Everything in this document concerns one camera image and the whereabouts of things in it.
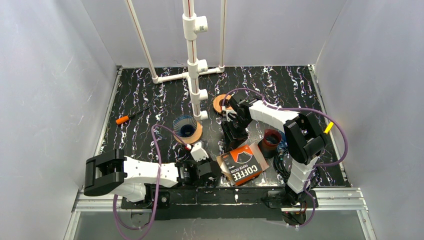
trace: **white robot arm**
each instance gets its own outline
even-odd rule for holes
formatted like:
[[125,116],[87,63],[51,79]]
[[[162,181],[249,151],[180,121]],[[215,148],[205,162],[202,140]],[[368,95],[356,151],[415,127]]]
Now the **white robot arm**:
[[306,182],[306,187],[310,184],[308,178],[328,142],[315,116],[312,113],[272,109],[259,99],[238,93],[231,97],[229,104],[233,110],[224,108],[227,121],[221,123],[225,150],[228,152],[235,149],[247,140],[246,127],[252,120],[264,122],[284,132],[288,151],[294,160],[287,186],[296,195],[302,193]]

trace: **screwdriver handle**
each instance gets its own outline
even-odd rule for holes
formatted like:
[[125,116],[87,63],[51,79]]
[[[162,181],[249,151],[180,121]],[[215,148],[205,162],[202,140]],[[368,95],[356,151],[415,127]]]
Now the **screwdriver handle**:
[[123,124],[123,123],[125,123],[126,121],[128,121],[128,120],[130,120],[130,117],[127,115],[127,116],[123,116],[123,117],[121,117],[121,118],[118,118],[117,120],[116,120],[116,124],[117,125],[120,125],[120,124]]

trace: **black cable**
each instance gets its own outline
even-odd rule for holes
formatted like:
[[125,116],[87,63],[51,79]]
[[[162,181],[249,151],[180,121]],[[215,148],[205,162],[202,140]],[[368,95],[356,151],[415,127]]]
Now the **black cable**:
[[[290,172],[284,166],[284,157],[289,153],[289,149],[286,147],[283,149],[281,154],[276,154],[273,159],[273,166],[275,171],[282,177],[283,181],[287,183],[290,177]],[[321,171],[319,167],[315,168],[314,176],[310,180],[309,190],[318,186],[321,180]]]

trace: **coffee paper filter box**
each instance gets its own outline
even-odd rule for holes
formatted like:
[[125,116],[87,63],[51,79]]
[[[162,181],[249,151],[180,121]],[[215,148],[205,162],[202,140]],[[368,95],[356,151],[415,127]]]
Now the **coffee paper filter box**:
[[240,186],[269,168],[256,143],[224,153],[216,160],[232,186]]

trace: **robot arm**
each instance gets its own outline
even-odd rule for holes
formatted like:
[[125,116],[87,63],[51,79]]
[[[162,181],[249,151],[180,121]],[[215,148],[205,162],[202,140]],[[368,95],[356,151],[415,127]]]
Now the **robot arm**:
[[158,163],[125,156],[122,149],[92,157],[85,164],[84,195],[95,197],[112,193],[134,203],[145,200],[146,184],[156,183],[159,167],[159,184],[166,188],[176,185],[202,186],[204,182],[221,175],[221,169],[216,162],[202,162],[208,155],[201,142],[196,143],[190,153],[198,162],[195,166],[185,162],[159,166]]
[[247,140],[246,127],[252,120],[264,122],[284,132],[288,152],[294,160],[287,186],[293,195],[302,193],[315,163],[328,143],[316,117],[311,112],[303,114],[272,109],[257,98],[246,98],[238,93],[231,97],[229,105],[233,110],[224,109],[227,121],[221,123],[225,150],[233,150]]

